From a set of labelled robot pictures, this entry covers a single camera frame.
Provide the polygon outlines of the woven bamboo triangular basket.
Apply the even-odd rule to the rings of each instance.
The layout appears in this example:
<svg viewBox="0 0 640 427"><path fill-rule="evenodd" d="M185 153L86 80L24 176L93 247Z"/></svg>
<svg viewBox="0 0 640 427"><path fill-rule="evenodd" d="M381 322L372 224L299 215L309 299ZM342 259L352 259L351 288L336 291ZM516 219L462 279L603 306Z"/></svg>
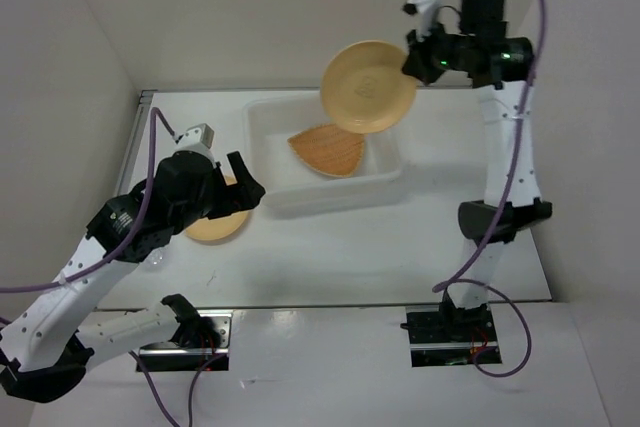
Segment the woven bamboo triangular basket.
<svg viewBox="0 0 640 427"><path fill-rule="evenodd" d="M365 136L345 131L333 123L317 125L293 135L287 143L311 170L346 178L358 170L365 152Z"/></svg>

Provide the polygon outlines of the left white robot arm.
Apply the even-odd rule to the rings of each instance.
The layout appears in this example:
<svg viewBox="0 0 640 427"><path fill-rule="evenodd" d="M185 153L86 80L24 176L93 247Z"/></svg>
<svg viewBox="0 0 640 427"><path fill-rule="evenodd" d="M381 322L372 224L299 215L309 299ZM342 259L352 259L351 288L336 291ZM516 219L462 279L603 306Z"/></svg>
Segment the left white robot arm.
<svg viewBox="0 0 640 427"><path fill-rule="evenodd" d="M100 300L154 250L200 219L256 208L265 194L239 152L228 155L235 181L193 151L163 159L151 188L138 182L109 199L87 227L56 289L41 294L1 331L1 386L7 395L49 403L98 365L158 342L184 347L212 336L209 321L181 294L113 321L84 325Z"/></svg>

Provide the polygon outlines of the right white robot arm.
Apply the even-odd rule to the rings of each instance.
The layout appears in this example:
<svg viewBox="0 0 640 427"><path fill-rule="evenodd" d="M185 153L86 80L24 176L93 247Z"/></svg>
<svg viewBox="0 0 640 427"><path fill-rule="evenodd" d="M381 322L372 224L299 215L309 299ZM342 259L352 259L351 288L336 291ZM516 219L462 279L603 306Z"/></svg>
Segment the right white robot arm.
<svg viewBox="0 0 640 427"><path fill-rule="evenodd" d="M488 319L488 286L504 247L517 234L550 218L533 162L531 78L536 55L526 37L509 37L505 0L461 0L458 32L447 32L441 0L407 0L405 13L421 19L407 34L404 74L424 85L448 72L463 72L484 123L487 171L484 196L458 208L468 260L439 285L438 328L450 340L463 338Z"/></svg>

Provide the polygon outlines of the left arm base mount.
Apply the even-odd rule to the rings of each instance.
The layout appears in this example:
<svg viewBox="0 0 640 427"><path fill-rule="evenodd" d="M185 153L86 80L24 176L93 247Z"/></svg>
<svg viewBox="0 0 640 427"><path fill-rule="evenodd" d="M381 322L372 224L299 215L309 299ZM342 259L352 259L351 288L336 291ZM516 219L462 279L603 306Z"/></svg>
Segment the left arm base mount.
<svg viewBox="0 0 640 427"><path fill-rule="evenodd" d="M154 343L140 348L137 355L144 366L156 372L196 372L206 365L206 371L229 369L232 310L201 309L209 330L195 333L190 340Z"/></svg>

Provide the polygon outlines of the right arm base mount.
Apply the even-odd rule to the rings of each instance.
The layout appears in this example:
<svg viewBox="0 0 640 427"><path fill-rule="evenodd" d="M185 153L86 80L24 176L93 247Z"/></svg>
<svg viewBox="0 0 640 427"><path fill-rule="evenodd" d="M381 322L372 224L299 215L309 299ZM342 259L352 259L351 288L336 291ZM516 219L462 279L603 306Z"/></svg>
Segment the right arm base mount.
<svg viewBox="0 0 640 427"><path fill-rule="evenodd" d="M501 364L498 337L489 307L475 309L461 323L442 305L409 306L400 328L408 335L411 365L445 367Z"/></svg>

